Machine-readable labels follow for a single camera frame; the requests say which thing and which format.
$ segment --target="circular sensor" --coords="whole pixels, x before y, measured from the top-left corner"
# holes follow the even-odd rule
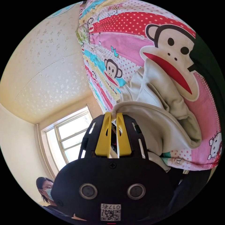
[[[133,200],[141,199],[145,195],[145,187],[142,184],[133,184],[127,190],[127,195]]]
[[[93,184],[83,184],[80,186],[79,193],[84,199],[91,200],[97,196],[98,191]]]

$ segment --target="yellow clamp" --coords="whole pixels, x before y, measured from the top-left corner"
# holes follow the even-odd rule
[[[102,123],[101,132],[96,146],[95,154],[109,158],[111,149],[111,113],[106,112]],[[131,146],[127,135],[124,117],[122,113],[116,114],[116,133],[117,133],[117,153],[120,156],[131,154]]]
[[[112,127],[111,113],[106,112],[102,123],[98,143],[95,149],[96,155],[107,156],[107,158],[109,158],[111,148],[111,127]]]

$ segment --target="screw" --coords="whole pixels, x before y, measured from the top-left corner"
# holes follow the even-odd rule
[[[115,163],[115,162],[111,162],[111,163],[109,164],[109,168],[110,168],[110,169],[115,169],[115,168],[116,168],[116,163]]]

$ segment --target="cartoon print bedsheet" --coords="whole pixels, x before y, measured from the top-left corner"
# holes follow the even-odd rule
[[[189,57],[195,31],[175,15],[137,0],[89,0],[80,8],[76,34],[89,86],[102,111],[120,99],[120,87],[150,58],[171,77],[202,132],[200,147],[171,151],[165,164],[185,170],[217,166],[222,139],[209,87]]]

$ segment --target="glasses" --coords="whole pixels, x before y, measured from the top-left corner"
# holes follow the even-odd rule
[[[50,186],[50,185],[49,185],[49,186],[47,186],[47,187],[43,187],[43,189],[44,189],[44,188],[51,189],[51,188],[52,188],[52,186]]]

